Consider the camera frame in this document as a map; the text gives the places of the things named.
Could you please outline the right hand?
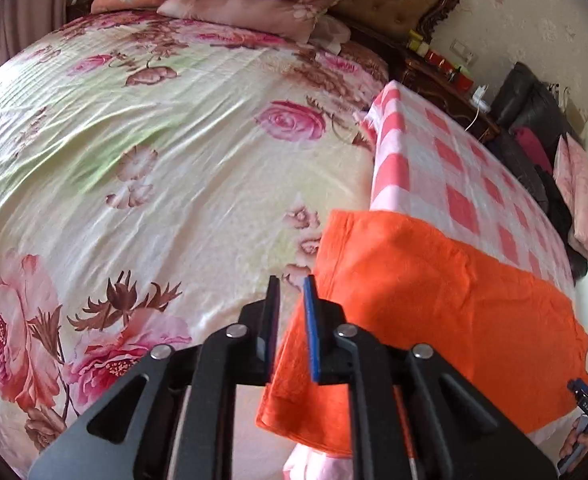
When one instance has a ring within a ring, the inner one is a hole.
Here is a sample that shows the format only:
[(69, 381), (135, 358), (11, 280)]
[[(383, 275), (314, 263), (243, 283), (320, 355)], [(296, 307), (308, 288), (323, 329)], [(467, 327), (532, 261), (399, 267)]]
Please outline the right hand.
[(578, 431), (578, 425), (581, 420), (581, 418), (578, 418), (575, 419), (572, 423), (572, 429), (561, 446), (559, 458), (565, 458), (566, 456), (570, 456), (574, 451), (575, 445), (582, 445), (584, 447), (582, 449), (582, 454), (580, 454), (579, 458), (577, 459), (578, 462), (582, 459), (582, 456), (584, 456), (588, 451), (588, 434)]

